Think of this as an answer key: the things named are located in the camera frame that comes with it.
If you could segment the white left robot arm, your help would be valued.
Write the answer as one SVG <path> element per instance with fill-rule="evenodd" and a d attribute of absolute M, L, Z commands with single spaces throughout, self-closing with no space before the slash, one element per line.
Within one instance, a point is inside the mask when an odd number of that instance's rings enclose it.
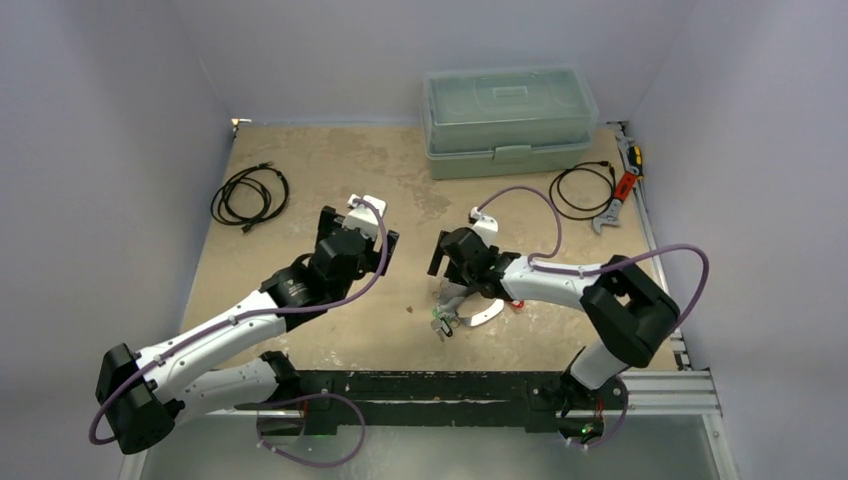
<path fill-rule="evenodd" d="M 286 357 L 272 353 L 241 366 L 221 363 L 362 297 L 386 274 L 400 235 L 377 223 L 333 225 L 313 251 L 277 270 L 234 306 L 169 340 L 102 357 L 88 427 L 93 445 L 116 443 L 126 455 L 147 450 L 197 416 L 250 403 L 284 409 L 298 382 Z"/>

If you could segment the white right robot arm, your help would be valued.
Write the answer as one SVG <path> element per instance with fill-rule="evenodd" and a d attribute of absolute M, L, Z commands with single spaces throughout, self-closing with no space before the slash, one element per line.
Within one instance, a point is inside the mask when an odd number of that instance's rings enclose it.
<path fill-rule="evenodd" d="M 502 303 L 540 301 L 585 313 L 598 340 L 579 351 L 554 389 L 564 411 L 588 409 L 600 392 L 631 367 L 643 368 L 683 314 L 677 303 L 635 262 L 615 255 L 604 264 L 544 262 L 535 254 L 499 249 L 497 221 L 474 209 L 469 224 L 441 231 L 428 275 L 447 280 L 434 309 L 433 329 L 450 337 L 459 306 L 479 294 Z"/>

